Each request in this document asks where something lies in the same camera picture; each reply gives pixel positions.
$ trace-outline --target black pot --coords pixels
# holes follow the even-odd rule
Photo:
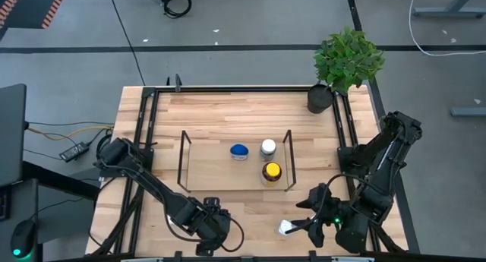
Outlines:
[[[307,93],[307,109],[314,114],[322,113],[333,104],[331,90],[323,84],[316,84]]]

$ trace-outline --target wooden tabletop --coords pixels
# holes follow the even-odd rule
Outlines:
[[[140,95],[143,87],[125,87],[115,123],[115,137],[134,137]],[[311,114],[306,108],[306,93],[296,92],[220,92],[220,93],[162,93],[157,106],[153,141],[153,174],[173,191],[185,193],[177,184],[178,154],[181,131],[186,130],[193,143],[214,144],[232,140],[263,140],[281,138],[292,130],[297,184],[284,191],[193,191],[191,196],[201,201],[216,196],[245,230],[245,243],[235,253],[219,249],[215,256],[306,256],[310,250],[318,255],[347,254],[337,243],[333,227],[324,227],[324,247],[315,248],[306,232],[280,235],[278,227],[283,219],[305,219],[311,210],[295,207],[307,198],[308,192],[320,182],[327,182],[339,173],[336,148],[339,146],[333,107],[322,114]],[[367,143],[378,133],[371,99],[365,86],[349,91],[349,101],[355,119],[360,144]],[[346,120],[340,102],[342,119]],[[142,132],[142,140],[147,130]],[[345,126],[347,144],[349,133]],[[117,178],[100,193],[91,227],[93,237],[102,241],[120,216],[125,178]],[[330,186],[334,196],[349,198],[345,179]],[[131,224],[125,230],[123,250],[128,249]],[[402,248],[407,248],[402,221],[396,204],[383,228]],[[187,236],[175,227],[180,235]],[[232,223],[225,242],[234,248],[241,234]],[[86,252],[97,248],[89,241]],[[137,257],[172,257],[175,251],[195,256],[195,243],[175,238],[163,220],[163,206],[147,192],[140,218]]]

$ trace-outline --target gray floor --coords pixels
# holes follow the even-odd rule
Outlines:
[[[193,11],[178,20],[163,17],[151,0],[115,0],[134,46],[317,44],[352,26],[346,0],[193,0]],[[368,37],[378,45],[411,45],[410,0],[356,0]],[[415,0],[441,6],[449,0]],[[485,0],[473,0],[481,6]],[[174,9],[183,6],[175,2]],[[424,44],[486,44],[486,19],[414,19]],[[9,30],[0,47],[126,46],[110,0],[64,0],[48,30]],[[179,73],[184,84],[312,84],[310,51],[138,53],[147,84],[164,84]],[[486,257],[485,119],[449,116],[451,106],[486,103],[486,55],[432,58],[419,52],[387,52],[378,83],[387,111],[400,110],[423,122],[424,137],[402,171],[421,251]],[[123,86],[140,85],[131,53],[0,55],[0,86],[27,84],[27,120],[113,122]],[[47,128],[68,133],[80,127]],[[76,140],[89,140],[85,132]],[[56,155],[67,141],[26,134],[25,147]],[[89,169],[94,159],[65,164],[25,153],[26,159],[66,175]],[[76,174],[95,178],[96,171]],[[41,205],[66,196],[45,190]],[[46,244],[46,260],[84,253],[93,204],[88,201],[46,210],[45,226],[67,223],[77,233]]]

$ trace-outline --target white cable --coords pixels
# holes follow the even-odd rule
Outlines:
[[[445,57],[445,56],[452,56],[452,55],[476,55],[476,54],[482,54],[486,53],[486,51],[480,51],[480,52],[454,52],[454,53],[447,53],[447,54],[432,54],[429,52],[426,52],[423,50],[422,47],[420,47],[415,40],[415,37],[413,36],[413,30],[412,30],[412,7],[413,7],[413,1],[410,2],[410,9],[409,9],[409,30],[410,30],[410,36],[412,36],[413,43],[420,49],[422,53],[425,55],[433,56],[433,57]]]

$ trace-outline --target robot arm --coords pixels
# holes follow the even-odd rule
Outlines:
[[[196,198],[174,193],[158,178],[143,168],[144,155],[127,139],[115,139],[99,155],[96,166],[119,169],[127,177],[137,182],[144,190],[164,205],[165,214],[174,224],[188,235],[196,233],[196,255],[212,256],[222,246],[229,233],[230,215],[221,209],[219,198],[207,197],[202,204]],[[120,162],[132,162],[138,169],[119,166]]]
[[[316,216],[292,221],[298,228],[288,233],[305,229],[320,248],[324,240],[322,225],[334,225],[338,245],[351,253],[365,249],[368,226],[380,227],[388,216],[396,174],[406,165],[404,159],[410,146],[421,138],[421,123],[400,112],[389,113],[383,122],[383,130],[368,144],[338,149],[342,174],[327,185],[321,183],[311,189],[308,199],[296,205],[312,209]],[[340,176],[351,176],[361,182],[351,200],[332,197],[329,184]]]

